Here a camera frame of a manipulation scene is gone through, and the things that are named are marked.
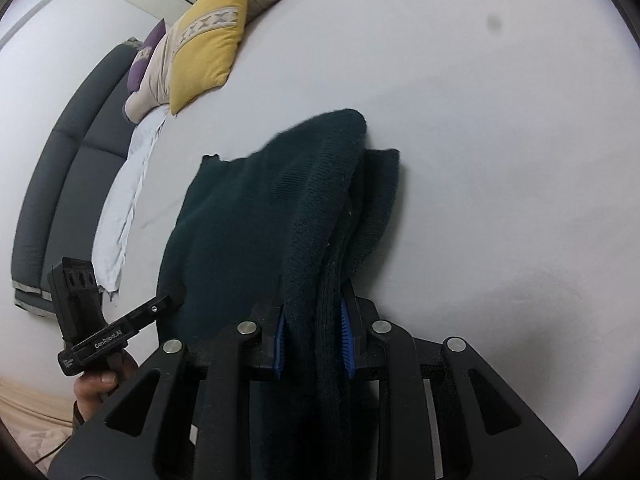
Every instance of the human hand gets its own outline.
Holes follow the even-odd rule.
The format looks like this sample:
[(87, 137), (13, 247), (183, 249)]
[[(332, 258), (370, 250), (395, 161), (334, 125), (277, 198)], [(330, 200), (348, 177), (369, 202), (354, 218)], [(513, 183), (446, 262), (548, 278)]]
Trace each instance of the human hand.
[[(122, 374), (124, 379), (129, 379), (138, 370), (135, 359), (124, 350), (122, 354)], [(101, 394), (107, 394), (118, 384), (116, 373), (107, 370), (104, 372), (85, 372), (74, 383), (74, 395), (78, 403), (78, 411), (85, 421), (95, 415), (102, 406)]]

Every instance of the dark green garment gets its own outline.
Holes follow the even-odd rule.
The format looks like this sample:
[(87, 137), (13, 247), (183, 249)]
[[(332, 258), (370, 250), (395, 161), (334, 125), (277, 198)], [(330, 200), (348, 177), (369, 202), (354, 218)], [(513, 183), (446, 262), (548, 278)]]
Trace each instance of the dark green garment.
[(362, 115), (339, 110), (247, 158), (205, 156), (164, 252), (158, 291), (181, 281), (187, 297), (158, 322), (161, 342), (213, 338), (282, 280), (284, 376), (260, 387), (262, 429), (252, 433), (269, 479), (354, 474), (351, 419), (362, 414), (351, 398), (364, 401), (342, 366), (340, 284), (378, 244), (399, 173), (398, 152), (365, 150), (365, 137)]

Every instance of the white bed sheet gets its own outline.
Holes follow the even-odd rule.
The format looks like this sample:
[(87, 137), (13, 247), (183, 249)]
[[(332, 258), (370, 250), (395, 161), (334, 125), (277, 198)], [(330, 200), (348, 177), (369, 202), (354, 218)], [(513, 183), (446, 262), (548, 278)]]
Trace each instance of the white bed sheet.
[(135, 127), (127, 160), (111, 184), (102, 206), (91, 261), (96, 282), (107, 292), (114, 292), (120, 286), (136, 201), (145, 181), (149, 157), (168, 113), (169, 105), (159, 106)]
[(415, 336), (466, 338), (583, 470), (640, 385), (639, 102), (640, 52), (610, 0), (284, 0), (226, 86), (167, 118), (120, 304), (155, 293), (204, 153), (246, 156), (356, 108), (402, 164), (356, 292)]

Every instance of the yellow pillow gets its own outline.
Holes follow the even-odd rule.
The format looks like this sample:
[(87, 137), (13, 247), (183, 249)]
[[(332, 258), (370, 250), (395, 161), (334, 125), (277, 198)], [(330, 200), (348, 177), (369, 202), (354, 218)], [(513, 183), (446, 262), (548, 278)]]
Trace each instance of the yellow pillow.
[(247, 0), (198, 0), (178, 25), (169, 106), (173, 115), (229, 76), (244, 32)]

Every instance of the upholstered headboard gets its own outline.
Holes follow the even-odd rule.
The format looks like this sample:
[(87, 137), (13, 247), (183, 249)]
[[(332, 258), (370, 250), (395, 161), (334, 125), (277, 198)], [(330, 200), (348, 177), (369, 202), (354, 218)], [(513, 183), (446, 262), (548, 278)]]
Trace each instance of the upholstered headboard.
[(134, 124), (122, 113), (133, 41), (94, 68), (53, 127), (15, 232), (15, 304), (53, 317), (47, 273), (63, 256), (90, 260), (104, 200), (127, 158)]

